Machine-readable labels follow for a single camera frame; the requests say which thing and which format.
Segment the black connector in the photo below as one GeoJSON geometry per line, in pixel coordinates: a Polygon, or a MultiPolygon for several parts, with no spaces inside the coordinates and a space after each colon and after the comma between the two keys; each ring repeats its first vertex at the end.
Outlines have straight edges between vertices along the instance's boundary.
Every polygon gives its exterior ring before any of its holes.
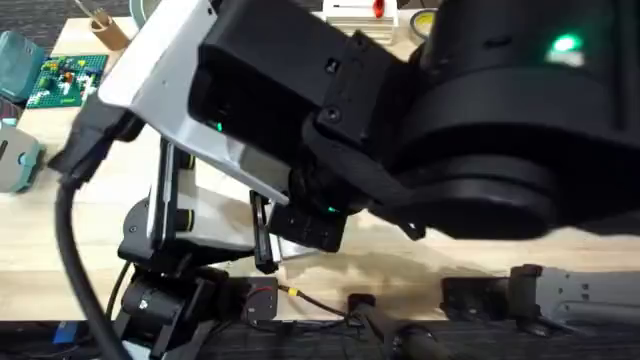
{"type": "Polygon", "coordinates": [[[129,110],[106,105],[91,95],[71,127],[67,143],[51,159],[49,168],[61,173],[61,182],[80,187],[89,181],[115,140],[132,141],[144,122],[129,110]]]}

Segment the green led light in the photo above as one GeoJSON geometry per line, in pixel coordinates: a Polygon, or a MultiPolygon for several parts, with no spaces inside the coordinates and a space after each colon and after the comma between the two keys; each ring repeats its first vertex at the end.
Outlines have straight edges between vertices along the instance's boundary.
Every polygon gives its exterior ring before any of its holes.
{"type": "Polygon", "coordinates": [[[565,34],[553,42],[553,50],[559,52],[577,50],[582,46],[582,39],[573,34],[565,34]]]}

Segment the black bolt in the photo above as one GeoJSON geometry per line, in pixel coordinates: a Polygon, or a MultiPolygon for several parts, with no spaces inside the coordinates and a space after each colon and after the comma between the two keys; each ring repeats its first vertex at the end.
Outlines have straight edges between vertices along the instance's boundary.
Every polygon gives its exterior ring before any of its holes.
{"type": "Polygon", "coordinates": [[[337,124],[341,120],[340,110],[336,108],[328,108],[325,110],[327,120],[332,124],[337,124]]]}
{"type": "Polygon", "coordinates": [[[324,67],[324,70],[329,74],[335,74],[338,72],[339,67],[340,63],[336,59],[329,59],[329,61],[327,61],[327,65],[324,67]]]}

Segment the wooden table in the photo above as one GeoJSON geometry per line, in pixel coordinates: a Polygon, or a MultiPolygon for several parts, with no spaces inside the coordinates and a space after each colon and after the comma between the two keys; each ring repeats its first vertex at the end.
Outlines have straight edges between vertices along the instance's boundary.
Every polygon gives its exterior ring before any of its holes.
{"type": "MultiPolygon", "coordinates": [[[[407,58],[407,13],[399,41],[390,50],[407,58]]],[[[117,19],[130,35],[133,21],[117,19]]],[[[67,21],[54,55],[105,54],[87,31],[86,19],[67,21]]],[[[112,54],[110,64],[117,58],[112,54]]],[[[78,108],[27,110],[19,127],[48,149],[63,146],[78,108]]],[[[149,191],[145,164],[157,156],[158,135],[146,128],[131,144],[116,144],[93,180],[76,197],[74,226],[84,264],[99,297],[106,301],[122,266],[116,249],[130,207],[149,191]]],[[[204,163],[198,185],[229,198],[230,216],[251,226],[248,190],[204,163]]],[[[0,320],[78,319],[83,315],[67,283],[54,238],[53,202],[57,175],[44,170],[28,193],[0,196],[0,320]]],[[[341,307],[348,294],[373,293],[382,308],[408,318],[440,318],[440,280],[447,276],[503,275],[511,266],[537,263],[577,271],[640,270],[640,241],[599,238],[580,231],[557,231],[539,241],[456,241],[431,231],[412,242],[389,224],[363,213],[349,220],[342,250],[290,261],[278,272],[281,282],[297,286],[327,304],[341,307]]],[[[226,266],[232,275],[258,275],[253,259],[226,266]]],[[[322,310],[282,296],[279,318],[332,318],[322,310]]]]}

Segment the cardboard tube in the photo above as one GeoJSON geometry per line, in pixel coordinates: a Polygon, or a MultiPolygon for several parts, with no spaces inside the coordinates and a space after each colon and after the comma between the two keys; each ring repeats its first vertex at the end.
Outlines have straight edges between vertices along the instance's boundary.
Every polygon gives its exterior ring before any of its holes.
{"type": "Polygon", "coordinates": [[[122,50],[129,45],[129,38],[122,32],[122,29],[109,17],[109,24],[100,26],[95,20],[91,21],[91,32],[94,33],[100,41],[112,51],[122,50]]]}

